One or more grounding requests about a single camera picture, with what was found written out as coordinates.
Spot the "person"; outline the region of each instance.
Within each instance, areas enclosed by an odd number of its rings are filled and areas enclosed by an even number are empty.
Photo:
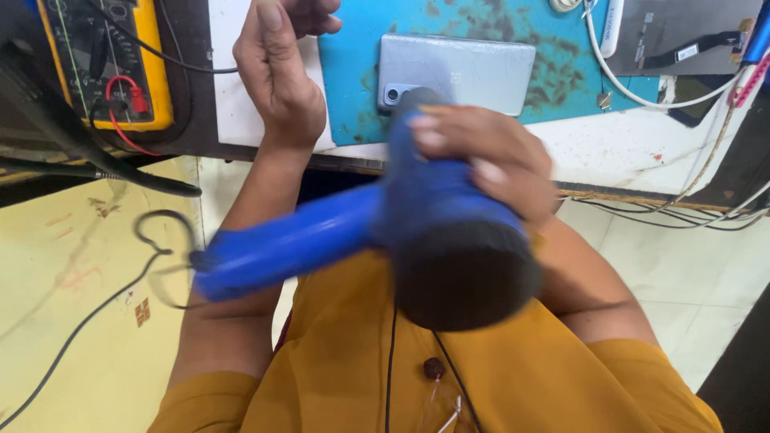
[[[265,136],[222,228],[293,211],[326,125],[296,38],[339,31],[331,16],[338,7],[338,0],[255,0],[249,8],[233,54]],[[472,161],[472,181],[539,233],[541,296],[502,323],[441,334],[441,344],[399,315],[390,381],[393,301],[380,251],[301,277],[275,352],[281,287],[188,310],[151,433],[721,431],[621,278],[553,216],[551,159],[537,137],[473,107],[411,127],[425,157]],[[189,302],[205,301],[193,291]]]

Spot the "forearm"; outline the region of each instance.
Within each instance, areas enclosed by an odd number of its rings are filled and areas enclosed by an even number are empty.
[[[540,301],[583,342],[635,338],[658,342],[633,293],[612,266],[556,217],[541,235],[544,272]]]
[[[274,146],[266,137],[222,229],[242,230],[291,213],[310,153]]]
[[[221,228],[242,230],[294,210],[310,151],[273,147],[269,137]],[[281,285],[237,300],[209,304],[195,290],[182,320],[179,352],[169,386],[212,371],[261,378],[272,357],[271,327]]]

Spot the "black ribbon cable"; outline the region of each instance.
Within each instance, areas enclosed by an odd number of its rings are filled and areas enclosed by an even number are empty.
[[[722,32],[714,35],[703,35],[700,38],[681,45],[669,52],[639,59],[639,69],[657,69],[675,65],[682,60],[695,57],[712,48],[726,45],[739,46],[743,42],[741,32]]]

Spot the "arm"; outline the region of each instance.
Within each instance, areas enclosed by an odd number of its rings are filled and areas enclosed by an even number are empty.
[[[266,141],[263,146],[271,144]],[[243,229],[292,212],[309,156],[269,146],[261,149],[222,228]],[[169,387],[213,371],[236,371],[261,379],[272,358],[271,327],[280,293],[281,286],[275,286],[238,300],[208,304],[193,291],[189,304],[204,307],[185,312]]]
[[[555,216],[540,230],[540,301],[585,344],[631,338],[658,346],[644,311],[618,273]]]
[[[341,25],[328,16],[319,19],[325,31],[335,31],[331,24]],[[303,171],[326,126],[326,103],[305,73],[281,4],[253,1],[233,55],[265,122],[252,169],[222,223],[223,229],[240,230],[294,211]],[[272,359],[270,330],[280,291],[281,286],[269,287],[218,304],[206,303],[193,291],[189,304],[203,306],[186,311],[182,319],[169,387],[217,371],[261,379]]]
[[[555,188],[543,143],[516,120],[476,107],[434,110],[413,122],[428,158],[469,159],[473,181],[547,239],[543,305],[584,343],[633,338],[658,344],[639,303],[612,267],[551,214]]]

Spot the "blue hair dryer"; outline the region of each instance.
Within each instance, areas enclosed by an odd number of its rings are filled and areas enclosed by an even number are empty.
[[[234,299],[382,247],[396,305],[418,326],[467,331],[520,310],[541,278],[521,221],[470,183],[467,163],[419,156],[407,125],[419,105],[446,101],[429,89],[402,96],[381,181],[247,230],[220,230],[191,255],[196,289],[211,301]]]

